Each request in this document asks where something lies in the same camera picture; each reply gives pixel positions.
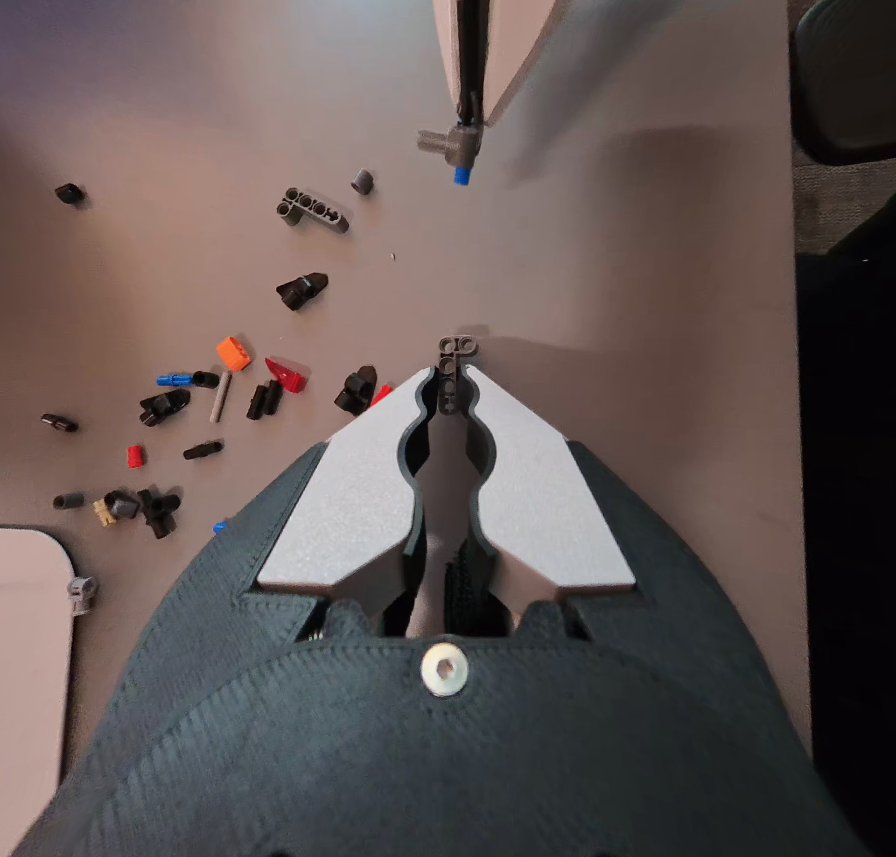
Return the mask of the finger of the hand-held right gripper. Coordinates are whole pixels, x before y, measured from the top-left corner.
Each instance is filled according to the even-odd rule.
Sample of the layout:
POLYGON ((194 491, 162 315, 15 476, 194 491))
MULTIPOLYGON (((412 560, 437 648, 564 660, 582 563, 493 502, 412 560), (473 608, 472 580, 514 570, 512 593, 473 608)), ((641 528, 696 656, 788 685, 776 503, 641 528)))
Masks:
POLYGON ((473 125, 492 126, 572 0, 473 0, 473 125))
POLYGON ((458 114, 477 113, 477 0, 431 0, 450 96, 458 114))

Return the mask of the grey lego axle connector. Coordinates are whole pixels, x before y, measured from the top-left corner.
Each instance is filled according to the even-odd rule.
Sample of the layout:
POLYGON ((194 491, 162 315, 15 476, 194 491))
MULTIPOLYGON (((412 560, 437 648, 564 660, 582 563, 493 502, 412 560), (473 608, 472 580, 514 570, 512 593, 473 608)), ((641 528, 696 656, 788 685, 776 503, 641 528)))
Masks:
POLYGON ((441 156, 454 171, 454 184, 466 187, 481 146, 482 134, 482 126, 461 123, 445 133, 420 130, 417 147, 424 153, 441 156))

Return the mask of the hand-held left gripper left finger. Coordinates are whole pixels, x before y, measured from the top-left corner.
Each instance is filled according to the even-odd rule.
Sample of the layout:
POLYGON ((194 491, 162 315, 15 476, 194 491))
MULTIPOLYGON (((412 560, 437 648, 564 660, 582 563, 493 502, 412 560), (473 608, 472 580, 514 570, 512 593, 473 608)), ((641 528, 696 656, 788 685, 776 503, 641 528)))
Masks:
POLYGON ((326 443, 256 578, 267 591, 351 600, 404 637, 427 563, 416 476, 430 453, 434 367, 420 370, 326 443))

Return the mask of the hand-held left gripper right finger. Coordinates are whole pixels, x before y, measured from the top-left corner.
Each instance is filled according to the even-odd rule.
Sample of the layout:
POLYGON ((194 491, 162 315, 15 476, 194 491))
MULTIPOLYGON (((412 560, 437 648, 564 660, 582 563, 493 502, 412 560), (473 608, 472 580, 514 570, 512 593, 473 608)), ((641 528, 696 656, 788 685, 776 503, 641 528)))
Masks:
POLYGON ((446 632, 501 635, 532 604, 633 590, 568 438, 474 366, 458 372, 458 399, 479 478, 446 566, 446 632))

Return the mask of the black round base stool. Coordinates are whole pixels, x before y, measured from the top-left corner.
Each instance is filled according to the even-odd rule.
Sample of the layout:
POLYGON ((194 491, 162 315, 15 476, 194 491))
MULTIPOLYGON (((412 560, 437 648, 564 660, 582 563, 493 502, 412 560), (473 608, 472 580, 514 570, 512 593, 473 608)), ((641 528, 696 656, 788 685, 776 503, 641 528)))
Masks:
POLYGON ((819 0, 790 34, 791 130, 815 162, 895 156, 895 0, 819 0))

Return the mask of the dark grey lego liftarm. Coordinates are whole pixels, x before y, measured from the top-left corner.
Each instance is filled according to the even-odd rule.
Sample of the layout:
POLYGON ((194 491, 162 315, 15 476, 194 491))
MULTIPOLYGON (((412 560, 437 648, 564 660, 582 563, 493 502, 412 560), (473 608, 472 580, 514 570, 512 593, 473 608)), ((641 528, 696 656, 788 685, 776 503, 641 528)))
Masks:
POLYGON ((470 334, 445 336, 439 342, 438 352, 438 410, 442 415, 450 416, 458 411, 462 366, 476 356, 478 343, 470 334))

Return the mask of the white book stand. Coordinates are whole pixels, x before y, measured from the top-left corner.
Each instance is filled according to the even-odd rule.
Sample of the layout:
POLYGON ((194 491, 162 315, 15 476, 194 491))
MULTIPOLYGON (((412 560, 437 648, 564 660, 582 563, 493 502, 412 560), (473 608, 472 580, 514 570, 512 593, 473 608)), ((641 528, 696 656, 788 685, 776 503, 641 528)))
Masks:
POLYGON ((36 815, 61 770, 73 637, 73 566, 38 530, 1 531, 1 792, 36 815))

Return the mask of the scattered loose lego pieces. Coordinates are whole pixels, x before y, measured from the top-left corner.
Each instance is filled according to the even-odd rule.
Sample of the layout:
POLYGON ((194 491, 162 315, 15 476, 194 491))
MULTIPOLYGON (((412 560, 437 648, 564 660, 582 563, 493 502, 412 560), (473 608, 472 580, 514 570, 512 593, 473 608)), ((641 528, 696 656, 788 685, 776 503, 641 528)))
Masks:
MULTIPOLYGON (((362 196, 367 196, 375 187, 373 173, 367 169, 361 169, 351 181, 351 187, 362 196)), ((54 191, 56 197, 64 204, 77 205, 86 199, 86 195, 80 187, 73 183, 65 183, 54 191)), ((285 192, 284 199, 277 207, 280 218, 289 224, 296 224, 304 215, 322 217, 324 221, 333 223, 336 228, 344 232, 348 229, 346 219, 340 213, 330 208, 323 201, 311 196, 307 192, 289 189, 285 192)), ((297 279, 285 282, 277 288, 281 301, 291 311, 301 309, 309 300, 318 296, 328 286, 329 279, 326 274, 312 273, 299 276, 297 279)), ((252 361, 246 349, 236 338, 230 336, 222 341, 216 348, 218 357, 223 360, 224 371, 221 375, 209 371, 197 370, 193 375, 167 375, 157 377, 159 386, 168 386, 169 391, 163 392, 148 400, 140 402, 142 412, 140 423, 146 427, 157 426, 162 421, 176 414, 189 403, 190 393, 188 387, 215 389, 216 396, 210 415, 211 423, 218 423, 223 406, 229 392, 230 381, 235 372, 246 368, 252 361)), ((258 421, 263 416, 274 415, 283 392, 283 385, 287 385, 286 391, 298 393, 304 388, 307 379, 295 370, 287 369, 282 364, 276 363, 271 358, 266 358, 268 370, 274 374, 274 378, 267 384, 256 387, 252 395, 247 418, 258 421)), ((383 384, 375 390, 377 374, 372 366, 361 367, 358 372, 348 376, 342 391, 335 400, 335 404, 343 411, 357 417, 371 406, 381 402, 387 395, 393 392, 391 386, 383 384)), ((50 425, 53 429, 65 433, 73 433, 78 430, 78 424, 55 414, 44 414, 41 422, 50 425)), ((188 448, 183 453, 185 460, 193 461, 217 455, 223 447, 220 441, 210 441, 188 448)), ((128 465, 130 468, 141 467, 142 452, 139 445, 128 448, 128 465)), ((157 539, 165 538, 170 533, 170 518, 172 513, 180 506, 177 496, 152 498, 151 493, 140 492, 140 499, 135 501, 127 493, 123 496, 111 492, 103 499, 93 503, 96 517, 104 527, 116 524, 120 519, 133 519, 137 511, 141 511, 149 527, 151 527, 157 539)), ((84 505, 83 493, 60 494, 53 498, 53 508, 57 511, 72 510, 84 505)), ((96 592, 97 585, 90 578, 75 578, 69 584, 68 593, 73 602, 73 614, 81 616, 89 612, 89 604, 96 592)))

